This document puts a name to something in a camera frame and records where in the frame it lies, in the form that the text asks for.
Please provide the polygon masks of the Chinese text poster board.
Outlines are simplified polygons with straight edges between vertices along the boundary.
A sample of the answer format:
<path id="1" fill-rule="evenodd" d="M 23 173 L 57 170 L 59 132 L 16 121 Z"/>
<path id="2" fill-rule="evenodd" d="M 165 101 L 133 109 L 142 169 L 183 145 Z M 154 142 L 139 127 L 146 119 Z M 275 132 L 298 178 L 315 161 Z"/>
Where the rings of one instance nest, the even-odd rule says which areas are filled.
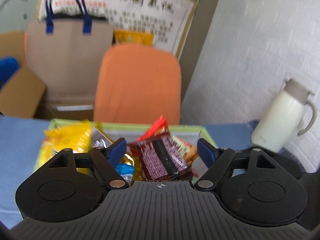
<path id="1" fill-rule="evenodd" d="M 193 0 L 85 0 L 91 16 L 104 17 L 120 30 L 153 34 L 153 46 L 179 57 L 197 3 Z M 69 16 L 80 12 L 75 0 L 53 0 L 53 11 Z M 46 18 L 45 0 L 38 0 L 36 17 Z"/>

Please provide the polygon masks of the orange chair back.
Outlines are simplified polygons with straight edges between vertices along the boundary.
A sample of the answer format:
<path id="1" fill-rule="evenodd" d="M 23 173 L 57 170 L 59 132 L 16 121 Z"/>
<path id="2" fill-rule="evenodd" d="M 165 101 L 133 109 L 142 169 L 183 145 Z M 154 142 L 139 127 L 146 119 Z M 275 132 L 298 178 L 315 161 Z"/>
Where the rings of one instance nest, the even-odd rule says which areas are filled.
<path id="1" fill-rule="evenodd" d="M 103 56 L 93 120 L 152 124 L 181 118 L 181 67 L 174 55 L 140 44 L 118 44 Z"/>

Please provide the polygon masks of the blue striped tablecloth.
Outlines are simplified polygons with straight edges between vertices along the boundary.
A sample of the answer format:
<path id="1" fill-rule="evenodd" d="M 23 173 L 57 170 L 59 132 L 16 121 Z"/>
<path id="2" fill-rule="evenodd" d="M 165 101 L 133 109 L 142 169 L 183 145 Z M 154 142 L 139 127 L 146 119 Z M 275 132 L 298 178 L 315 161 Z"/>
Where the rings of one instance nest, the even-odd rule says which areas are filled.
<path id="1" fill-rule="evenodd" d="M 213 139 L 219 147 L 243 150 L 251 145 L 251 134 L 258 121 L 243 124 L 178 126 L 170 131 L 191 144 L 200 138 Z M 12 228 L 22 220 L 15 203 L 18 186 L 34 170 L 49 122 L 1 116 L 1 222 Z"/>

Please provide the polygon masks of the orange red snack packet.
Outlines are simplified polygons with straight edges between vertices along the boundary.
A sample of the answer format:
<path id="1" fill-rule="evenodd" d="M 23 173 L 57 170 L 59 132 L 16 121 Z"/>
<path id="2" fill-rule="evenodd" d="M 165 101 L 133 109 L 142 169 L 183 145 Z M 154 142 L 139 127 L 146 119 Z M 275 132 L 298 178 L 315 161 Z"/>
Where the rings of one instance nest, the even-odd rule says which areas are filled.
<path id="1" fill-rule="evenodd" d="M 181 139 L 180 137 L 172 135 L 169 131 L 169 125 L 167 123 L 167 120 L 162 115 L 152 124 L 152 126 L 141 137 L 139 137 L 136 140 L 136 142 L 141 142 L 165 133 L 168 133 L 168 135 L 170 135 L 171 139 L 178 146 L 178 151 L 181 157 L 187 162 L 188 165 L 191 166 L 193 161 L 199 156 L 197 153 L 197 148 L 194 145 Z"/>

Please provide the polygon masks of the open cardboard box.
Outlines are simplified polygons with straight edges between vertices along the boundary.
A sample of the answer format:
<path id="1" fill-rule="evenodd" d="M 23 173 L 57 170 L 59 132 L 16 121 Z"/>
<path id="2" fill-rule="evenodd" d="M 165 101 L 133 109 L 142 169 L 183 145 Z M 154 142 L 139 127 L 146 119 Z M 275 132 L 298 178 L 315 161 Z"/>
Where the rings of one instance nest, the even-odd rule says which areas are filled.
<path id="1" fill-rule="evenodd" d="M 44 82 L 26 65 L 25 32 L 1 34 L 1 59 L 12 56 L 19 70 L 1 87 L 1 114 L 33 118 L 46 91 Z"/>

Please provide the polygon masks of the dark red snack packet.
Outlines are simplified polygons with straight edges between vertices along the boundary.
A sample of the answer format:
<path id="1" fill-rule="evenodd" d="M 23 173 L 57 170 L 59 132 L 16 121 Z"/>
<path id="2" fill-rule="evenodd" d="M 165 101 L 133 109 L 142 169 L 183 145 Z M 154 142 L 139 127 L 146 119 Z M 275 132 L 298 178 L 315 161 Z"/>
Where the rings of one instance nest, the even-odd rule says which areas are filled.
<path id="1" fill-rule="evenodd" d="M 192 180 L 191 166 L 181 156 L 170 133 L 128 144 L 139 157 L 142 175 L 146 181 Z"/>

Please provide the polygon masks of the yellow plastic bag behind chair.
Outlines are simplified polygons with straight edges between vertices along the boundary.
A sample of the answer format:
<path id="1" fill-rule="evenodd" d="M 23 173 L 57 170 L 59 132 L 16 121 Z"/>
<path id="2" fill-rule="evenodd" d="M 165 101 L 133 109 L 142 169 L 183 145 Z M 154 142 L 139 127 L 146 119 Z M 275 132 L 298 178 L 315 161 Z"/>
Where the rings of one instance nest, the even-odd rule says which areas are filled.
<path id="1" fill-rule="evenodd" d="M 153 45 L 154 35 L 152 33 L 143 33 L 130 30 L 115 30 L 114 36 L 117 43 L 134 43 L 145 46 Z"/>

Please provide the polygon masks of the white thermos jug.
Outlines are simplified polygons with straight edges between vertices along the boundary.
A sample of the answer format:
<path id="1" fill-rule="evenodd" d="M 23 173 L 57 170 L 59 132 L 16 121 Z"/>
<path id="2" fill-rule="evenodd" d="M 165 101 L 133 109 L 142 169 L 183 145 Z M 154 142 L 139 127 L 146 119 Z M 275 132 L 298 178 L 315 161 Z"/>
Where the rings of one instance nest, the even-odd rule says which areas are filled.
<path id="1" fill-rule="evenodd" d="M 317 108 L 309 100 L 311 93 L 297 80 L 289 79 L 252 132 L 252 144 L 278 153 L 294 133 L 304 135 L 317 119 Z M 299 130 L 306 106 L 311 107 L 312 117 L 306 128 Z"/>

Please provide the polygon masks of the blue item in cardboard box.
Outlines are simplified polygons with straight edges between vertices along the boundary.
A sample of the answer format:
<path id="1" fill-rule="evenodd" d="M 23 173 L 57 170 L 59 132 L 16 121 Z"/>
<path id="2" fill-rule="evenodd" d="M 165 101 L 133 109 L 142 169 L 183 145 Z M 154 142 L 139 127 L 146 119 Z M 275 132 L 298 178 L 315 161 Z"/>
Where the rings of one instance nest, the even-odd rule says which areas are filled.
<path id="1" fill-rule="evenodd" d="M 3 87 L 19 68 L 19 62 L 12 56 L 0 59 L 0 87 Z"/>

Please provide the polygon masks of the blue snack packet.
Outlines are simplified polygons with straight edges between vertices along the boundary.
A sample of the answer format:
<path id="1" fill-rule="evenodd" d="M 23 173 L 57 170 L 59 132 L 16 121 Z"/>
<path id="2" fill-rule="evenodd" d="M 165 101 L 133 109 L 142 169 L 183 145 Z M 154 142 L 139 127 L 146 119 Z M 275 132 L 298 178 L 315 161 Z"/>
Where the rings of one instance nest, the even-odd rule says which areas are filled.
<path id="1" fill-rule="evenodd" d="M 119 163 L 116 166 L 116 171 L 125 179 L 128 184 L 131 184 L 135 168 L 131 165 Z"/>

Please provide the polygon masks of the green cardboard snack box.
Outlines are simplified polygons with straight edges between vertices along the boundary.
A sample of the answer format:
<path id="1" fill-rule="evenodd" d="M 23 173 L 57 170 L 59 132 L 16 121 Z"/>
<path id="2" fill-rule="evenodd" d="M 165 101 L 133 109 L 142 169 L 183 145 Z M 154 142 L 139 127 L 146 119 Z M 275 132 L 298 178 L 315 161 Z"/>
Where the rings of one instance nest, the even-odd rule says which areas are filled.
<path id="1" fill-rule="evenodd" d="M 84 124 L 84 121 L 76 120 L 63 120 L 53 119 L 46 130 L 44 130 L 45 139 L 42 142 L 40 151 L 34 165 L 34 171 L 45 164 L 50 158 L 57 154 L 57 150 L 53 148 L 54 139 L 49 135 L 49 131 L 59 131 L 64 126 L 74 127 L 74 131 L 77 133 L 79 138 L 79 144 L 73 147 L 74 153 L 83 153 L 85 150 L 89 150 L 88 136 L 93 133 L 81 132 L 79 127 Z M 92 128 L 99 129 L 110 141 L 116 141 L 119 138 L 125 138 L 126 142 L 135 142 L 140 136 L 142 136 L 150 125 L 134 125 L 134 124 L 112 124 L 103 122 L 91 122 Z M 190 143 L 193 146 L 197 145 L 199 139 L 203 138 L 211 143 L 213 146 L 216 143 L 209 135 L 208 131 L 203 126 L 177 126 L 170 125 L 169 132 L 179 137 L 180 139 Z"/>

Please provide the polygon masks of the large yellow chip bag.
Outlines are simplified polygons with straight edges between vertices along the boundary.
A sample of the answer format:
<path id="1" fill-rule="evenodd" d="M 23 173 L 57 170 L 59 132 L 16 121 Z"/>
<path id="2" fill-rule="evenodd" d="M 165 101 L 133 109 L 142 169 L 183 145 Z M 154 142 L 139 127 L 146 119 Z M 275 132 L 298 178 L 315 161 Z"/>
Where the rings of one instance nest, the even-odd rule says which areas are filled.
<path id="1" fill-rule="evenodd" d="M 45 139 L 40 147 L 34 171 L 64 148 L 71 148 L 73 153 L 88 152 L 91 149 L 91 131 L 89 121 L 45 130 Z"/>

